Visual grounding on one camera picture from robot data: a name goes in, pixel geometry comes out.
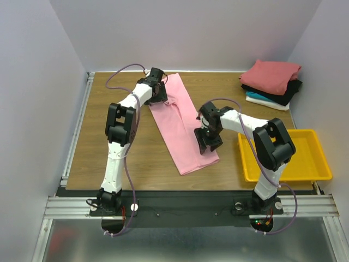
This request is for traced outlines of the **light pink t-shirt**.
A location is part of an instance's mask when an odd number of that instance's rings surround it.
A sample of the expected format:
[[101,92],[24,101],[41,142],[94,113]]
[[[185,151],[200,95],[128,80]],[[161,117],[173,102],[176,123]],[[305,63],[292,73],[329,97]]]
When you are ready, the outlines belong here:
[[218,154],[200,154],[194,129],[201,126],[197,111],[178,73],[168,76],[167,101],[150,106],[166,147],[180,175],[200,170],[219,161]]

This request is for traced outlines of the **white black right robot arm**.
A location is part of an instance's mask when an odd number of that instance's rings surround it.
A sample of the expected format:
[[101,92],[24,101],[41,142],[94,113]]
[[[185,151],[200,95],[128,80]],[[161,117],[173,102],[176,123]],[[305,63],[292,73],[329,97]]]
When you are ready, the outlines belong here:
[[224,129],[245,135],[261,171],[250,206],[257,213],[269,209],[276,199],[281,175],[296,152],[282,120],[250,117],[229,106],[219,109],[211,101],[200,107],[196,119],[201,122],[194,129],[201,155],[222,145],[220,132]]

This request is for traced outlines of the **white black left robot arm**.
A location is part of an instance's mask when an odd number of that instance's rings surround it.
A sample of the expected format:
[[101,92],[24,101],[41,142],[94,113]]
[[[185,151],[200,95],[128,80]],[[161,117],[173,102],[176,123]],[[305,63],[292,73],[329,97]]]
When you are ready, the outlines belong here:
[[109,215],[116,215],[121,210],[124,162],[136,136],[141,107],[167,101],[165,75],[161,69],[151,68],[132,91],[125,89],[129,94],[123,100],[109,105],[105,127],[107,164],[95,204]]

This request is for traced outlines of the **folded teal t-shirt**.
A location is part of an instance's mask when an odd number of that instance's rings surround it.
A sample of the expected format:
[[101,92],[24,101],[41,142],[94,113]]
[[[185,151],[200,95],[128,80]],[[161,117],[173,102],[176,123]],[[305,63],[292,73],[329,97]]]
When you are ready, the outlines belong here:
[[246,95],[253,99],[258,99],[266,102],[273,102],[271,99],[252,91],[246,91]]

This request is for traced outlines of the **folded salmon red t-shirt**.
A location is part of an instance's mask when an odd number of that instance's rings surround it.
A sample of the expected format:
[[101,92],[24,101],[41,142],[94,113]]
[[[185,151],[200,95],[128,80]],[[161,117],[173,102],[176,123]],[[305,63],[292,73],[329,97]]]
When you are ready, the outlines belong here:
[[255,64],[239,80],[256,90],[274,95],[284,95],[289,81],[297,80],[302,66],[289,62],[262,61]]

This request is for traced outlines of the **yellow plastic tray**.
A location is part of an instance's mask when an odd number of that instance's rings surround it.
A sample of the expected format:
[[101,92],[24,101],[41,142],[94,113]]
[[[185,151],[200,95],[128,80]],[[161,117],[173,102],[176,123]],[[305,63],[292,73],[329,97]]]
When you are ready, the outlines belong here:
[[[289,129],[296,153],[281,175],[282,182],[328,181],[332,172],[316,132],[312,129]],[[260,169],[250,145],[243,134],[238,134],[238,146],[242,159],[244,179],[257,182]]]

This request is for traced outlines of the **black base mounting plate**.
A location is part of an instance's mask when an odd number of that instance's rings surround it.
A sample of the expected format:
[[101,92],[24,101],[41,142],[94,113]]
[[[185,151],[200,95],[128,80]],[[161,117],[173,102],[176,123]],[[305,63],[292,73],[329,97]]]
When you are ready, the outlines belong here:
[[106,212],[95,206],[92,191],[69,192],[61,189],[57,197],[84,197],[90,207],[92,219],[98,219],[101,227],[109,233],[127,228],[191,228],[191,227],[250,227],[269,229],[271,216],[283,213],[276,204],[255,211],[250,206],[250,191],[159,191],[140,190],[121,194],[118,211]]

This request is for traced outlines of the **aluminium left side rail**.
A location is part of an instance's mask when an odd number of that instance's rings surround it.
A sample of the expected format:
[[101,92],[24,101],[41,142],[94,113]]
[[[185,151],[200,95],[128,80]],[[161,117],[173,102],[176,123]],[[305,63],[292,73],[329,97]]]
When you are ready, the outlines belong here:
[[75,125],[75,129],[74,129],[74,132],[73,132],[73,138],[71,140],[71,144],[70,144],[70,147],[69,147],[68,155],[67,155],[67,158],[66,158],[66,161],[65,161],[65,165],[64,165],[64,169],[63,169],[63,172],[62,172],[62,175],[61,175],[61,180],[60,180],[60,184],[59,184],[60,187],[66,187],[67,182],[68,182],[70,169],[71,169],[71,165],[72,165],[72,162],[73,162],[73,158],[74,158],[77,142],[78,142],[78,139],[79,139],[79,134],[80,134],[80,130],[81,130],[81,127],[82,127],[82,122],[83,122],[83,118],[84,118],[84,115],[85,115],[89,94],[90,94],[91,89],[92,89],[94,76],[95,76],[95,72],[88,72],[87,73],[86,87],[85,87],[85,91],[84,91],[84,94],[83,94],[83,98],[82,98],[82,102],[81,102],[81,106],[80,106],[77,122],[76,122],[76,125]]

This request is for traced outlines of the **aluminium front frame rail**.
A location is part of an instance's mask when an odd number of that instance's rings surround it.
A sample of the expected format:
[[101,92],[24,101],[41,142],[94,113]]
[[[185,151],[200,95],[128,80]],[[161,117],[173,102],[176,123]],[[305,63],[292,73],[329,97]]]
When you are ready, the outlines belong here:
[[[294,215],[294,198],[280,196],[283,214],[273,213],[274,218],[291,218]],[[338,217],[339,212],[331,195],[298,195],[296,217]],[[51,197],[47,200],[45,219],[92,219],[90,207],[84,197]]]

